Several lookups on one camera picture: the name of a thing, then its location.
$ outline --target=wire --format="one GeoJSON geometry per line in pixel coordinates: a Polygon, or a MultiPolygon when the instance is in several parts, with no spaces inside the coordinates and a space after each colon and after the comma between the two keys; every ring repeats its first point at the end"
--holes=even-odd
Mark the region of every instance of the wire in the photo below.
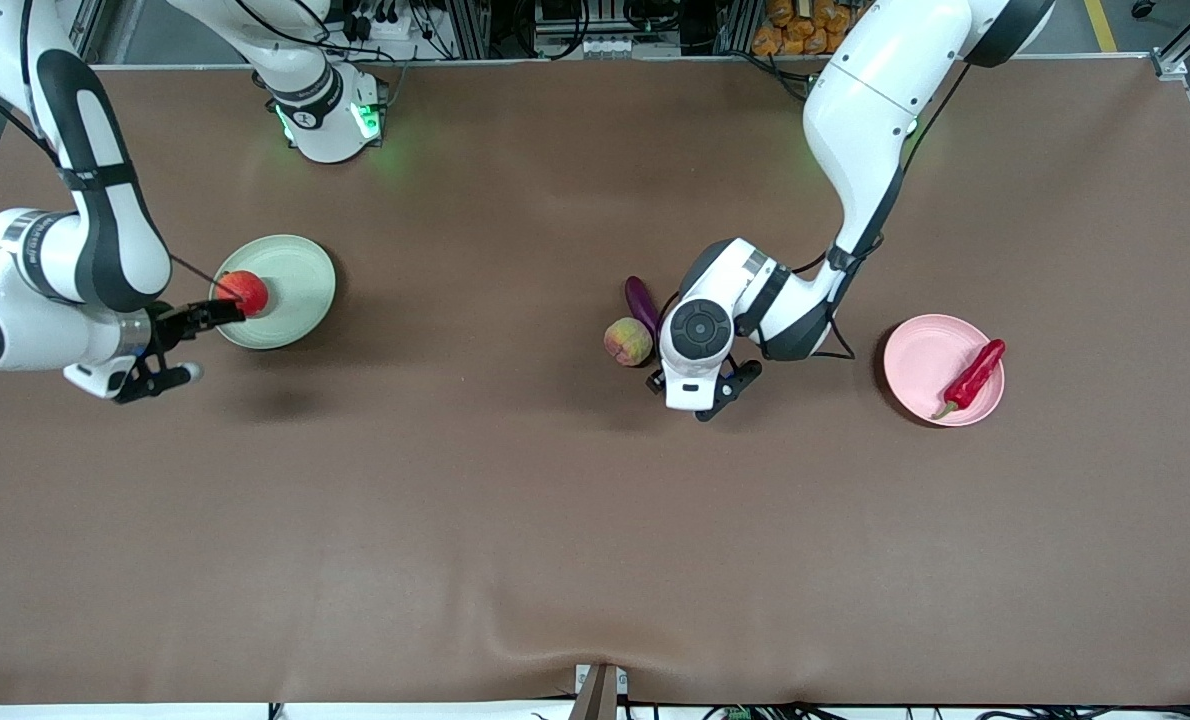
{"type": "Polygon", "coordinates": [[[978,715],[978,720],[994,720],[1002,716],[1006,720],[1094,720],[1095,716],[1106,715],[1107,712],[1119,710],[1122,706],[1090,707],[1090,706],[1038,706],[1028,707],[1029,715],[1019,715],[1016,712],[985,710],[978,715]]]}
{"type": "Polygon", "coordinates": [[[13,114],[13,109],[7,108],[7,106],[4,105],[2,102],[0,102],[0,114],[4,115],[6,120],[10,120],[10,123],[13,123],[14,127],[19,129],[19,131],[21,131],[23,134],[25,134],[27,138],[31,138],[31,142],[36,143],[39,150],[43,150],[43,154],[46,155],[48,158],[52,161],[52,164],[58,165],[61,163],[61,161],[57,159],[57,154],[52,151],[52,148],[49,148],[48,143],[43,140],[43,138],[36,134],[35,131],[32,131],[32,129],[29,129],[27,124],[19,120],[18,117],[13,114]]]}
{"type": "Polygon", "coordinates": [[[793,79],[793,81],[796,82],[813,82],[814,79],[816,77],[815,73],[801,74],[801,73],[788,73],[787,70],[781,70],[777,68],[777,63],[774,63],[772,58],[769,58],[768,64],[764,64],[763,61],[756,58],[754,55],[746,54],[746,51],[743,50],[724,50],[722,55],[732,55],[733,58],[746,60],[747,63],[764,70],[764,73],[768,74],[774,74],[774,70],[778,70],[778,73],[782,73],[782,77],[793,79]]]}
{"type": "Polygon", "coordinates": [[[743,50],[726,50],[724,51],[724,55],[733,55],[737,58],[746,60],[747,63],[764,70],[764,73],[770,74],[770,76],[777,79],[777,82],[782,86],[783,90],[787,90],[787,94],[795,98],[796,101],[804,102],[809,99],[809,96],[807,96],[807,88],[813,87],[813,82],[815,81],[815,77],[810,74],[787,73],[782,70],[782,68],[778,68],[777,63],[775,63],[772,58],[769,58],[768,64],[765,65],[759,61],[759,58],[756,58],[754,55],[745,54],[743,50]],[[795,90],[788,81],[804,83],[804,92],[795,90]]]}
{"type": "Polygon", "coordinates": [[[305,4],[303,0],[293,0],[293,1],[298,4],[299,8],[302,8],[303,13],[311,15],[312,20],[315,20],[317,26],[320,26],[320,32],[322,32],[324,36],[317,37],[317,40],[322,42],[326,40],[328,37],[333,37],[333,33],[328,31],[328,26],[324,24],[324,20],[320,18],[320,15],[315,14],[315,11],[312,10],[307,4],[305,4]]]}
{"type": "Polygon", "coordinates": [[[653,24],[653,19],[649,18],[647,8],[644,10],[644,19],[637,19],[631,12],[631,5],[633,1],[622,4],[622,18],[626,23],[630,23],[631,27],[637,29],[640,32],[666,32],[669,29],[676,29],[679,26],[679,19],[683,15],[683,4],[676,10],[676,14],[671,18],[663,20],[658,24],[653,24]]]}
{"type": "Polygon", "coordinates": [[[919,146],[923,145],[923,138],[928,137],[928,133],[933,130],[933,123],[937,123],[937,118],[942,113],[942,109],[946,109],[946,104],[951,101],[951,98],[956,94],[956,90],[959,90],[960,82],[964,82],[964,76],[969,74],[969,68],[971,67],[973,65],[970,65],[967,63],[964,64],[964,69],[960,70],[960,77],[956,79],[956,84],[952,84],[951,90],[948,90],[946,96],[942,98],[942,104],[938,105],[937,109],[933,111],[933,117],[929,118],[927,126],[923,126],[923,132],[921,132],[920,136],[915,138],[915,145],[912,146],[912,154],[906,156],[906,164],[902,165],[902,174],[906,174],[907,170],[912,169],[912,161],[915,159],[915,154],[919,152],[919,146]]]}
{"type": "MultiPolygon", "coordinates": [[[[248,13],[249,18],[253,18],[255,20],[257,20],[257,24],[259,24],[263,29],[267,29],[267,31],[270,31],[277,35],[278,37],[283,37],[284,40],[293,40],[296,42],[299,45],[319,46],[319,49],[321,50],[331,50],[336,51],[337,54],[356,54],[356,49],[353,49],[353,46],[334,45],[331,44],[331,42],[306,40],[306,38],[303,37],[292,36],[284,31],[281,31],[281,29],[273,26],[269,21],[267,21],[265,18],[255,13],[252,8],[249,8],[248,4],[245,4],[244,0],[234,0],[234,4],[239,5],[239,8],[244,10],[244,13],[248,13]]],[[[359,54],[375,54],[377,56],[377,60],[386,58],[389,60],[392,63],[397,63],[397,60],[395,60],[394,56],[390,56],[384,50],[377,49],[376,46],[361,45],[358,51],[359,54]]]]}
{"type": "Polygon", "coordinates": [[[589,31],[590,26],[591,12],[590,8],[587,8],[585,0],[574,0],[574,40],[569,42],[563,54],[556,55],[551,60],[564,60],[572,55],[578,46],[582,46],[582,40],[585,40],[585,31],[589,31]]]}
{"type": "Polygon", "coordinates": [[[822,264],[823,259],[827,259],[827,253],[825,253],[825,252],[822,255],[816,256],[816,258],[814,261],[812,261],[812,263],[809,263],[807,265],[800,265],[798,268],[793,269],[791,273],[801,274],[804,270],[810,270],[813,268],[816,268],[818,265],[822,264]]]}
{"type": "Polygon", "coordinates": [[[413,56],[403,62],[403,69],[399,70],[399,80],[395,81],[395,90],[386,99],[386,108],[389,109],[395,101],[399,100],[399,92],[403,89],[403,79],[408,77],[408,65],[413,64],[413,60],[416,60],[416,46],[413,48],[413,56]]]}
{"type": "MultiPolygon", "coordinates": [[[[525,6],[527,4],[528,4],[528,0],[518,0],[516,1],[516,12],[514,12],[514,17],[512,19],[512,26],[514,26],[513,31],[514,31],[514,36],[516,37],[516,42],[519,44],[519,49],[522,50],[522,54],[530,56],[531,58],[536,58],[536,56],[537,56],[537,49],[534,46],[534,42],[533,40],[527,40],[527,38],[525,36],[522,36],[522,27],[521,26],[524,24],[526,24],[525,23],[525,18],[522,18],[522,11],[525,10],[525,6]]],[[[534,24],[534,26],[536,26],[537,19],[532,20],[532,24],[534,24]]]]}
{"type": "Polygon", "coordinates": [[[35,0],[25,0],[21,5],[21,27],[18,29],[18,60],[21,63],[21,87],[25,88],[25,98],[27,98],[27,115],[31,117],[31,127],[35,129],[32,133],[36,137],[43,136],[43,129],[39,127],[39,115],[35,109],[35,94],[31,92],[31,50],[29,50],[29,40],[31,40],[31,10],[35,6],[35,0]]]}
{"type": "Polygon", "coordinates": [[[182,265],[184,269],[189,270],[189,273],[196,274],[199,277],[203,278],[203,281],[207,282],[208,284],[214,286],[217,288],[221,288],[221,290],[230,292],[228,287],[225,287],[220,282],[217,282],[217,280],[212,277],[212,275],[203,273],[203,270],[194,267],[192,263],[187,263],[187,261],[178,258],[178,256],[169,252],[169,259],[173,259],[174,263],[182,265]]]}
{"type": "Polygon", "coordinates": [[[416,18],[416,8],[421,6],[422,13],[426,15],[426,27],[422,27],[422,37],[426,38],[427,44],[434,48],[436,52],[443,56],[444,60],[457,60],[453,57],[453,51],[444,45],[444,37],[439,33],[439,24],[436,23],[434,17],[431,14],[431,6],[427,0],[411,0],[409,10],[413,10],[413,17],[416,18]],[[426,37],[426,32],[431,32],[431,37],[426,37]]]}
{"type": "Polygon", "coordinates": [[[829,302],[827,305],[827,323],[831,324],[831,333],[837,338],[839,348],[843,348],[843,352],[827,352],[823,350],[818,350],[810,357],[834,357],[837,361],[856,361],[857,353],[852,351],[852,346],[848,342],[843,338],[843,332],[839,332],[839,323],[837,323],[837,311],[839,311],[838,302],[829,302]]]}

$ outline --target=purple eggplant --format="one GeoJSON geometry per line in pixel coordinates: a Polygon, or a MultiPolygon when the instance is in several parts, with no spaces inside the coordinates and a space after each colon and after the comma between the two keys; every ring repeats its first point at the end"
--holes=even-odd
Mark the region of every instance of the purple eggplant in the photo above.
{"type": "Polygon", "coordinates": [[[631,275],[626,278],[626,306],[631,308],[631,315],[639,323],[644,323],[644,327],[649,328],[650,333],[653,333],[653,338],[658,337],[658,306],[653,302],[653,296],[649,295],[649,286],[644,284],[644,281],[631,275]]]}

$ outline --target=pink plate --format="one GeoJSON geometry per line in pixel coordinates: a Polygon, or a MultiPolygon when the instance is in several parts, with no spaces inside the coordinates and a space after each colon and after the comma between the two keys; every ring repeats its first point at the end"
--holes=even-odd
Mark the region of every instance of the pink plate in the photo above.
{"type": "Polygon", "coordinates": [[[991,342],[973,325],[951,315],[920,315],[892,331],[884,348],[884,375],[892,395],[923,420],[959,428],[982,420],[1003,397],[1003,363],[987,381],[978,397],[966,407],[933,420],[942,408],[942,392],[991,342]]]}

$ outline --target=red pepper stem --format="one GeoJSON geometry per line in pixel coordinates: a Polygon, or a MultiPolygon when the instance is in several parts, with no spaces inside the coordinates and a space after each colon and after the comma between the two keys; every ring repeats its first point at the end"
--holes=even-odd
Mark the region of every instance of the red pepper stem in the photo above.
{"type": "Polygon", "coordinates": [[[933,420],[941,420],[942,418],[946,418],[946,415],[950,415],[951,413],[956,413],[956,411],[958,411],[959,408],[960,408],[960,406],[957,405],[956,402],[947,402],[946,405],[942,406],[942,408],[940,411],[937,412],[937,415],[933,415],[932,419],[933,420]]]}

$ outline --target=robotic arm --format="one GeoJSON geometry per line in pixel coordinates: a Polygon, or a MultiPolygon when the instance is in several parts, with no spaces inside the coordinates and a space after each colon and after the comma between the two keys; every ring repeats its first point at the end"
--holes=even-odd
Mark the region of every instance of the robotic arm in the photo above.
{"type": "Polygon", "coordinates": [[[164,352],[243,315],[230,301],[176,311],[156,302],[171,275],[169,251],[106,90],[50,0],[0,0],[0,98],[52,146],[77,208],[0,213],[0,370],[63,369],[115,401],[192,382],[198,365],[167,368],[164,352]]]}
{"type": "Polygon", "coordinates": [[[340,163],[380,140],[386,83],[330,61],[317,37],[328,0],[169,0],[253,65],[284,134],[308,159],[340,163]]]}
{"type": "Polygon", "coordinates": [[[815,278],[804,281],[751,243],[699,256],[663,323],[668,407],[709,420],[760,372],[719,377],[738,336],[765,361],[814,355],[901,190],[901,151],[956,55],[994,67],[1039,36],[1053,0],[878,0],[852,29],[804,102],[804,137],[843,202],[843,226],[815,278]]]}

